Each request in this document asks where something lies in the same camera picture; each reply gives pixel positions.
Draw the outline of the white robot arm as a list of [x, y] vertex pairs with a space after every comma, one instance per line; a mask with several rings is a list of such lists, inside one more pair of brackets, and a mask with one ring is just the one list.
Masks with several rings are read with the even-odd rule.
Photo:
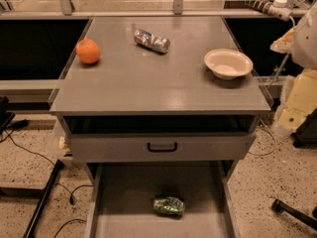
[[284, 84], [281, 104], [274, 115], [271, 129], [284, 137], [294, 133], [317, 108], [317, 4], [270, 49], [291, 54], [292, 61], [303, 67], [299, 75]]

